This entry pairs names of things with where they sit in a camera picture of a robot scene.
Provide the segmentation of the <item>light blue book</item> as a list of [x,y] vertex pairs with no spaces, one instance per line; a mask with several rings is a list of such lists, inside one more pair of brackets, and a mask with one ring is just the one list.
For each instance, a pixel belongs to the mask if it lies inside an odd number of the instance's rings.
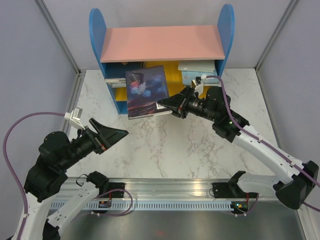
[[216,71],[214,72],[182,71],[181,75],[182,75],[182,84],[185,86],[190,86],[192,83],[192,80],[196,79],[196,77],[200,77],[201,82],[204,85],[211,86],[219,83],[219,80],[217,78],[209,77],[209,76],[216,76],[217,75]]

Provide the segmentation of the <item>dark purple blue book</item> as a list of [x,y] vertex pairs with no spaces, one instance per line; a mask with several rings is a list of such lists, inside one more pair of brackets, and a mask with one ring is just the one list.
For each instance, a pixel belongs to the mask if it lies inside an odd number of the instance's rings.
[[169,97],[162,65],[125,72],[128,119],[171,114],[158,101]]

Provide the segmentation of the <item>pale grey Gatsby book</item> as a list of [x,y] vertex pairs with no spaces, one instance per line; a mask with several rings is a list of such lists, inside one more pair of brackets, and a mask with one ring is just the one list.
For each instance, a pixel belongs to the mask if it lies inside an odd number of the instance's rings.
[[182,60],[178,63],[180,71],[213,73],[215,69],[214,60]]

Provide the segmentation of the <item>bright blue book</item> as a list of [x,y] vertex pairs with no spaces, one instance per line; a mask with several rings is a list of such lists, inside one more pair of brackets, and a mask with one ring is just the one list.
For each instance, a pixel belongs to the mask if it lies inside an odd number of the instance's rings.
[[112,88],[125,88],[126,84],[125,83],[110,83],[109,84]]

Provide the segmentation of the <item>black Moon and Sixpence book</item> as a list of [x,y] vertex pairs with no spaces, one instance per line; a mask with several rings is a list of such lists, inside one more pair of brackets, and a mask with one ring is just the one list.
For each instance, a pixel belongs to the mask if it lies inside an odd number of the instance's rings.
[[105,79],[106,83],[109,84],[125,84],[126,79],[125,78],[110,78],[110,79]]

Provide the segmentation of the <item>navy blue book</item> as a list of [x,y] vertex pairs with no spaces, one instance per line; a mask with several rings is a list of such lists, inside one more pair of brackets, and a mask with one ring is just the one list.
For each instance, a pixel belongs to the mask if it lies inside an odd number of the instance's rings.
[[139,70],[144,66],[143,61],[127,62],[110,62],[105,63],[105,79],[124,79],[127,71]]

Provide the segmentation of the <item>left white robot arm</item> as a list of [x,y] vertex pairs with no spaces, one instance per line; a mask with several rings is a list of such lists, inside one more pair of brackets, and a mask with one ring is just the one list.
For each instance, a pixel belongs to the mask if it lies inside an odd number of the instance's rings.
[[87,175],[77,194],[57,213],[48,216],[52,202],[67,180],[67,170],[90,153],[103,154],[129,133],[89,119],[93,129],[81,126],[70,140],[62,131],[48,134],[38,148],[39,156],[20,185],[23,212],[13,240],[59,240],[66,227],[82,208],[110,190],[109,178],[98,171]]

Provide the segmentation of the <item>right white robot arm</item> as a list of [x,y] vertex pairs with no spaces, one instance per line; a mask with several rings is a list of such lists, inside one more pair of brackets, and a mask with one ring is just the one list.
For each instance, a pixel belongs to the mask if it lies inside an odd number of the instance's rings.
[[218,136],[243,148],[273,172],[273,176],[266,176],[238,171],[228,184],[232,196],[257,193],[276,197],[290,209],[299,209],[319,185],[319,166],[311,160],[303,162],[290,156],[265,140],[248,120],[230,109],[230,102],[231,98],[223,87],[210,87],[206,97],[199,98],[195,89],[187,86],[180,93],[157,103],[181,119],[193,114],[212,121],[212,129]]

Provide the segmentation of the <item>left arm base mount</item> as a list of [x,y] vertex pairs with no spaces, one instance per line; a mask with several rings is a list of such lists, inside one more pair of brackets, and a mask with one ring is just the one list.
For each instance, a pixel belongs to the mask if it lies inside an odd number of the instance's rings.
[[110,208],[112,206],[113,200],[122,199],[124,197],[123,190],[125,189],[124,182],[111,182],[108,185],[107,193],[104,194],[101,198],[106,200],[100,200],[98,202],[98,207],[100,209]]

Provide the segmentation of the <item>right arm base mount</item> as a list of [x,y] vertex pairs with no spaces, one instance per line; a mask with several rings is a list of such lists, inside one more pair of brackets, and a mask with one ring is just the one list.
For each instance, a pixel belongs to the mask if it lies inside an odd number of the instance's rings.
[[256,205],[259,194],[255,192],[244,192],[237,185],[227,182],[214,182],[208,191],[215,199],[226,199],[231,201],[230,214],[235,217],[245,217]]

